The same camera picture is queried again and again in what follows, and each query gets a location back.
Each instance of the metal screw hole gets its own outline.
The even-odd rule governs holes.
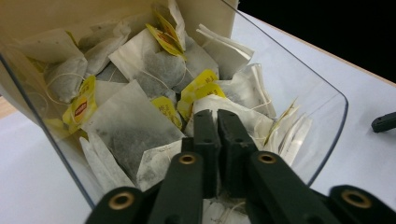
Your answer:
[[[184,155],[181,156],[178,161],[180,161],[183,164],[189,165],[195,163],[195,157],[192,155]]]
[[[134,203],[134,195],[124,191],[114,195],[108,202],[108,206],[114,210],[121,210]]]
[[[259,161],[264,162],[264,163],[275,163],[276,158],[270,154],[260,154]]]
[[[347,203],[359,208],[369,208],[372,206],[371,200],[357,190],[346,189],[341,193],[341,197]]]

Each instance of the tea bag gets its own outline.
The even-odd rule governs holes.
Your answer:
[[[48,64],[44,70],[44,79],[50,99],[55,103],[70,103],[78,95],[86,68],[87,60],[83,57]]]
[[[299,106],[295,106],[293,103],[285,112],[283,112],[265,139],[263,150],[274,152],[276,154],[280,153],[279,146],[285,138],[286,133],[295,122],[298,109]]]
[[[210,69],[219,77],[219,66],[206,51],[186,35],[186,72],[182,80],[173,88],[176,93],[181,93],[204,70]]]
[[[13,47],[26,57],[46,65],[43,73],[46,91],[52,101],[68,104],[77,96],[85,77],[87,60],[66,31],[50,30],[28,37]]]
[[[129,81],[136,79],[150,99],[171,90],[171,85],[178,83],[185,72],[183,59],[162,53],[148,29],[134,36],[109,58]]]
[[[42,63],[62,63],[70,58],[82,58],[71,36],[63,29],[54,29],[23,39],[18,45],[26,57]]]
[[[96,133],[88,133],[87,141],[80,137],[85,158],[104,192],[119,187],[134,187],[129,177],[121,170],[107,146]]]
[[[241,119],[247,133],[253,139],[261,139],[262,141],[269,134],[270,129],[274,124],[274,121],[266,117],[264,114],[236,104],[229,99],[218,97],[217,95],[208,95],[195,101],[192,112],[195,114],[206,109],[213,111],[212,116],[215,122],[217,120],[217,111],[219,109],[235,113]],[[191,116],[184,132],[188,136],[193,136],[193,116]]]
[[[145,191],[165,178],[172,158],[181,151],[181,140],[143,153],[136,175],[137,186]]]
[[[259,63],[247,65],[236,72],[232,80],[218,80],[216,83],[231,101],[269,118],[276,117],[271,98],[263,86],[262,66]]]
[[[82,125],[97,133],[136,185],[144,151],[181,140],[184,134],[155,108],[136,80],[111,96]]]
[[[286,133],[279,147],[279,154],[289,166],[292,166],[305,137],[308,135],[311,125],[312,119],[306,114],[302,114]]]
[[[202,24],[197,32],[205,37],[203,48],[219,65],[220,80],[232,79],[233,74],[245,67],[253,56],[253,49],[218,35]]]

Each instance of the white table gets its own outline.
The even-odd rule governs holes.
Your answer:
[[[344,130],[312,189],[327,195],[353,185],[396,210],[396,130],[371,129],[375,118],[396,111],[395,86],[246,16],[349,101]],[[91,208],[39,127],[16,112],[0,119],[0,141],[0,223],[84,223]]]

